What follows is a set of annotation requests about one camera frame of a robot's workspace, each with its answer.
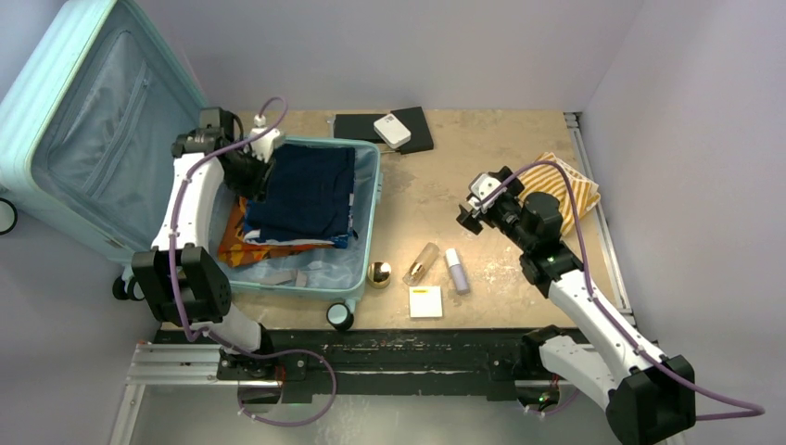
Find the blue white patterned garment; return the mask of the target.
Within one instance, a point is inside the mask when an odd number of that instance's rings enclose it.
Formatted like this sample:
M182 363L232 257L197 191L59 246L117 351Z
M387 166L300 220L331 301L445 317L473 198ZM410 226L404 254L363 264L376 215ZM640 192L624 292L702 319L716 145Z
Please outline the blue white patterned garment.
M355 194L323 198L257 202L249 200L243 212L242 239L267 246L326 245L346 248L356 237L352 209Z

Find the navy blue garment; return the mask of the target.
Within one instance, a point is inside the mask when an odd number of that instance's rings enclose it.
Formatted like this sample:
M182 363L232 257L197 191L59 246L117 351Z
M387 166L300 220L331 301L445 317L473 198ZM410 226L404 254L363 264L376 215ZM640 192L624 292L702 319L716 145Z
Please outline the navy blue garment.
M355 149L286 144L273 153L275 166L263 201L315 202L354 192Z

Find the lavender cosmetic tube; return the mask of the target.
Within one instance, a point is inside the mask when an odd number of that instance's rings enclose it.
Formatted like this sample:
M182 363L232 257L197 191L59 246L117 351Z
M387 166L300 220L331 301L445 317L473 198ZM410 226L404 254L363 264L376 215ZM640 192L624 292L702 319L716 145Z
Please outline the lavender cosmetic tube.
M447 248L445 250L445 261L457 294L468 294L470 285L458 251L455 248Z

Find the orange camouflage garment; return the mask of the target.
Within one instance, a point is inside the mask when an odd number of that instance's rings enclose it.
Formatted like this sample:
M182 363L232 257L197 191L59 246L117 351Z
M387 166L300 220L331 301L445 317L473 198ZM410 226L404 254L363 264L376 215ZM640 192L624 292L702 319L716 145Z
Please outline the orange camouflage garment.
M218 246L217 258L231 268L248 266L268 259L298 255L314 249L333 248L332 245L306 244L301 246L253 245L243 241L242 222L247 200L237 197L231 207L222 240Z

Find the yellow striped garment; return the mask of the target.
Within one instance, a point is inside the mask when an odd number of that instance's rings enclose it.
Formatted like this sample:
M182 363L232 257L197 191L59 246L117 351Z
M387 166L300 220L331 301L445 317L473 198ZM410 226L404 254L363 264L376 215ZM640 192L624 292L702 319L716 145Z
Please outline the yellow striped garment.
M579 219L591 212L600 203L602 196L599 192L599 185L564 160L558 158L554 153L544 152L536 160L555 162L564 170L577 204ZM559 201L559 211L563 217L561 234L567 235L574 229L575 218L568 196L567 185L562 175L554 167L549 165L533 167L527 172L520 174L519 180L525 187L524 191L518 196L520 201L524 201L533 192L546 193L556 197Z

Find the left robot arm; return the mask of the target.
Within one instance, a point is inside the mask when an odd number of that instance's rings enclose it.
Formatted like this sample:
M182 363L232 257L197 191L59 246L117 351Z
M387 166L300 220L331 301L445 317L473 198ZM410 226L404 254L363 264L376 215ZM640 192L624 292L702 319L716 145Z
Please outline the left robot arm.
M220 346L219 377L268 379L279 368L266 328L233 304L209 241L220 189L265 184L282 137L262 111L245 131L235 113L201 109L198 126L171 145L174 177L158 233L132 256L133 285L154 318L180 327L190 342L207 338Z

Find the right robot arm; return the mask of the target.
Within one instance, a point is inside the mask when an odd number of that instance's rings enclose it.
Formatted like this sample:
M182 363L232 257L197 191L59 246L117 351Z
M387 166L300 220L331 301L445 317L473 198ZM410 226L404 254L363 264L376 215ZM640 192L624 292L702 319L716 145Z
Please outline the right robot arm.
M523 370L542 377L566 378L594 401L623 444L656 444L693 427L695 395L672 379L694 380L682 356L666 356L644 338L605 298L588 268L561 239L563 217L556 197L536 192L523 203L503 192L486 209L485 193L471 194L458 223L474 234L482 226L499 229L522 251L527 282L577 326L591 350L553 325L525 337L520 353Z

